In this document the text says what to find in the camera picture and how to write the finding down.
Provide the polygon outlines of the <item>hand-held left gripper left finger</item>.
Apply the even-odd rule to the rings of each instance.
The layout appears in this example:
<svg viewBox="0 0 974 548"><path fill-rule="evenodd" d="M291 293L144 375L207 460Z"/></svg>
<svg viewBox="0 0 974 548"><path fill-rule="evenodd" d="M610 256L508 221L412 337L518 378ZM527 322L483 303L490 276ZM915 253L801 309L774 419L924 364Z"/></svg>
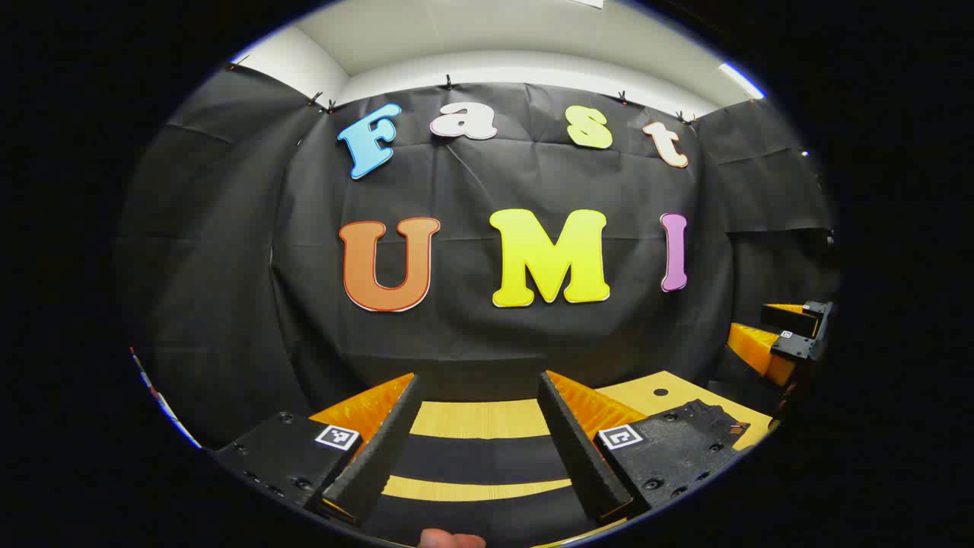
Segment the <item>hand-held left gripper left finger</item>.
<svg viewBox="0 0 974 548"><path fill-rule="evenodd" d="M361 526L422 403L423 383L410 372L310 417L282 410L220 448L215 459L291 506Z"/></svg>

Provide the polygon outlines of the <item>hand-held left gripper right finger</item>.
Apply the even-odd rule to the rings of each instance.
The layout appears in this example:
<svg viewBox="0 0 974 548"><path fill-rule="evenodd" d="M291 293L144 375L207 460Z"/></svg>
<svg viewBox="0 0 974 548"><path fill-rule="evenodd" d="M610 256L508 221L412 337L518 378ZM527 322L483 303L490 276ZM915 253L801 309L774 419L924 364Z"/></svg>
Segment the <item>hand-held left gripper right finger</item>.
<svg viewBox="0 0 974 548"><path fill-rule="evenodd" d="M740 453L749 424L692 400L644 414L553 371L540 412L580 497L599 524L660 509L717 475Z"/></svg>

